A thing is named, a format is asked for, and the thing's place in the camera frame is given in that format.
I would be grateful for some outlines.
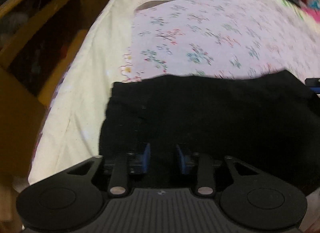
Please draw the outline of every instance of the cream bedsheet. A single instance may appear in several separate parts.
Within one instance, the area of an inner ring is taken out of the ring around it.
[[[151,0],[111,0],[91,27],[52,102],[29,174],[30,184],[98,154],[100,126],[112,83],[125,80],[121,66],[131,45],[134,11],[147,1]],[[320,33],[311,17],[303,17]],[[311,199],[320,203],[319,192]],[[319,205],[308,213],[309,222],[302,229],[320,214]]]

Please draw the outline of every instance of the pink fabric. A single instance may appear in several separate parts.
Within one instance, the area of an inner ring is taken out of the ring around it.
[[[320,11],[311,8],[301,8],[303,11],[311,15],[316,22],[320,22]]]

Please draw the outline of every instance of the ribbed black plate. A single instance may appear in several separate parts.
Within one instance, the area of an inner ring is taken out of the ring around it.
[[[92,223],[74,233],[248,233],[228,220],[212,199],[189,189],[135,189],[126,198],[112,199]],[[300,233],[290,229],[289,233]],[[26,229],[24,233],[36,233]]]

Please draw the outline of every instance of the floral bedspread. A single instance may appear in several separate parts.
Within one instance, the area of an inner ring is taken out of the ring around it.
[[[253,78],[288,69],[320,77],[320,36],[271,0],[172,0],[138,11],[122,74]]]

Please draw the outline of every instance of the black fabric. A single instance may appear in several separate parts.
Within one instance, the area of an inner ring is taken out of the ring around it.
[[[100,154],[149,142],[150,187],[166,187],[175,145],[186,143],[215,159],[235,156],[309,194],[320,181],[319,117],[320,99],[286,70],[249,80],[165,75],[114,83]]]

